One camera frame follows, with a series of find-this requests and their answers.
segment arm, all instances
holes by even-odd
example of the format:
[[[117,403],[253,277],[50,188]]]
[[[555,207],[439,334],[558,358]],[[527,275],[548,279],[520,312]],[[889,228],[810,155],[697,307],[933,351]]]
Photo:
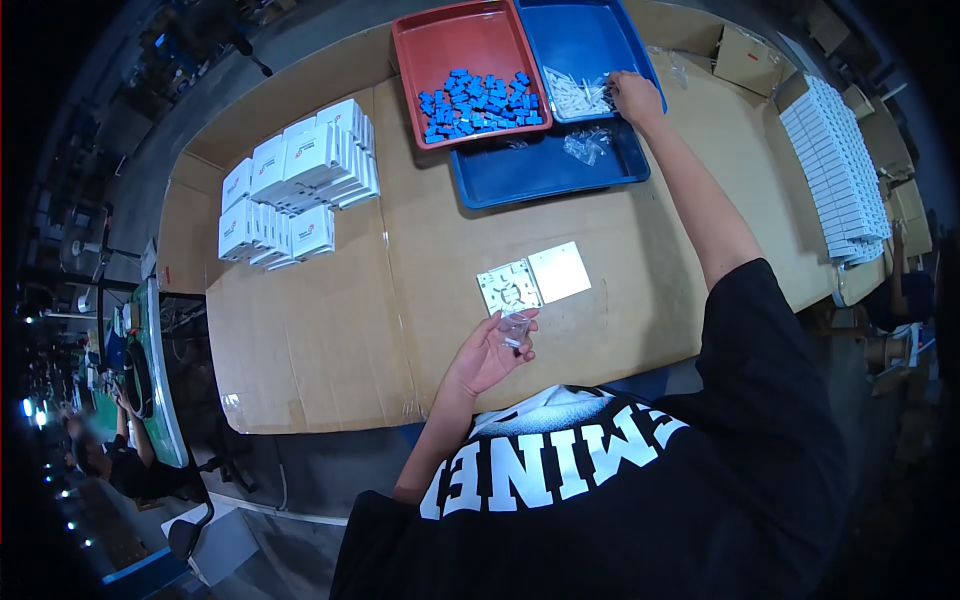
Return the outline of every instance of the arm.
[[[903,274],[909,271],[906,264],[906,252],[903,251],[903,222],[897,220],[893,226],[894,237],[894,273],[890,276],[890,312],[898,317],[910,313],[906,296],[903,295]]]
[[[150,465],[152,465],[156,459],[156,454],[154,453],[154,444],[150,441],[150,436],[147,435],[147,428],[143,426],[143,421],[133,413],[130,407],[130,400],[127,398],[127,393],[124,389],[121,386],[114,386],[113,393],[117,402],[117,412],[126,411],[126,413],[130,415],[133,423],[133,442],[136,444],[136,455],[143,461],[144,467],[150,468]],[[123,433],[121,435],[125,438],[127,437],[126,419],[124,419],[123,422]]]
[[[127,410],[117,404],[117,435],[123,436],[124,439],[128,437],[127,434]]]
[[[700,259],[707,289],[721,277],[763,256],[756,238],[727,194],[670,126],[660,92],[637,73],[614,71],[608,85],[621,116],[647,140]]]
[[[533,319],[536,308],[523,311]],[[499,383],[516,367],[534,359],[530,337],[519,348],[503,344],[500,312],[480,322],[446,370],[437,390],[437,399],[394,487],[394,499],[420,504],[440,463],[464,441],[473,421],[477,396]],[[537,331],[536,321],[530,331]]]

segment concrete floor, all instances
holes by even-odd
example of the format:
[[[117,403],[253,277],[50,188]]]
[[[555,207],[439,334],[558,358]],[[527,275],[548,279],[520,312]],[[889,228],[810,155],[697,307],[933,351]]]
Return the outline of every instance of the concrete floor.
[[[257,32],[252,43],[256,54],[278,71],[343,36],[402,14],[442,4],[446,2],[307,0]],[[794,60],[800,60],[795,49],[809,44],[809,40],[791,24],[772,25],[775,21],[758,0],[682,4],[711,10],[767,36]],[[777,31],[795,36],[800,42],[787,47]],[[811,53],[811,56],[813,58],[804,57],[803,62],[826,66],[817,53]],[[128,160],[123,176],[108,191],[108,200],[115,206],[111,245],[141,252],[147,241],[156,236],[163,193],[177,154],[220,109],[262,81],[259,69],[252,62],[231,53],[214,64],[170,114],[154,127],[136,155]],[[118,279],[139,279],[137,268],[126,261],[114,261],[107,275]],[[885,448],[896,436],[896,426],[893,433],[889,431],[889,414],[895,414],[896,404],[888,403],[888,406],[878,404],[875,398],[870,399],[864,379],[862,348],[844,340],[813,340],[812,343],[819,345],[817,356],[822,360],[822,369],[829,382],[831,406],[853,450],[852,472],[860,473],[857,475],[859,479],[866,477],[862,473],[868,471],[883,472],[885,463],[882,457],[889,456]],[[700,385],[692,365],[692,361],[686,361],[616,385],[653,397],[664,390],[671,393],[692,391]],[[278,507],[285,498],[289,511],[347,516],[353,498],[359,492],[373,489],[389,493],[392,490],[418,433],[419,427],[413,425],[318,435],[245,436],[243,440],[234,441],[253,444],[254,452],[240,461],[240,466],[257,482],[260,490],[246,494],[234,484],[222,483],[215,474],[206,477],[206,483],[212,492],[246,498],[263,505]],[[205,459],[201,448],[197,454],[198,461]],[[286,490],[280,477],[281,464],[286,473]],[[130,515],[130,518],[149,514]],[[326,596],[342,528],[256,513],[246,513],[246,517],[261,550],[213,590],[217,597]],[[140,523],[139,527],[144,530],[142,535],[151,545],[163,543],[153,528],[158,530],[159,523],[166,518],[169,518],[166,513],[157,514]]]

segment right hand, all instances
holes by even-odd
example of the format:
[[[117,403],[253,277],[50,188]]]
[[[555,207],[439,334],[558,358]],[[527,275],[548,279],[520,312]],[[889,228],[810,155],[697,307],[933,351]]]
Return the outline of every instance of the right hand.
[[[650,80],[630,71],[613,71],[607,78],[607,87],[620,116],[641,133],[664,122],[660,91]]]
[[[113,401],[128,413],[133,413],[133,409],[130,407],[130,399],[127,398],[127,391],[116,381],[113,382]]]
[[[903,220],[897,219],[894,221],[891,230],[893,231],[894,250],[903,250],[903,246],[906,244],[906,228],[903,226]]]

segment white faceplate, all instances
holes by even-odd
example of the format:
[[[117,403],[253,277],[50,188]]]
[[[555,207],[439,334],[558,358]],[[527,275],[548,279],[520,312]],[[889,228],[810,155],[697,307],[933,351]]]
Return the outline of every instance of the white faceplate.
[[[477,276],[477,282],[491,315],[498,310],[520,311],[543,306],[526,258],[481,273]]]
[[[527,257],[544,304],[590,289],[590,278],[576,242]]]

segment stack of white components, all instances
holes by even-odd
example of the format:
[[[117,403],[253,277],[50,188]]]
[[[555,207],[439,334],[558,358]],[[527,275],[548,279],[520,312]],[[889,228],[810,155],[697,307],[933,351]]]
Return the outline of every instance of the stack of white components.
[[[348,208],[380,193],[373,124],[355,100],[324,108],[253,150],[251,197],[290,213]]]
[[[373,125],[345,100],[260,144],[224,179],[220,258],[272,271],[333,252],[331,209],[379,194]]]
[[[806,77],[809,90],[780,115],[800,158],[832,259],[852,265],[883,254],[891,235],[874,164],[840,93]]]

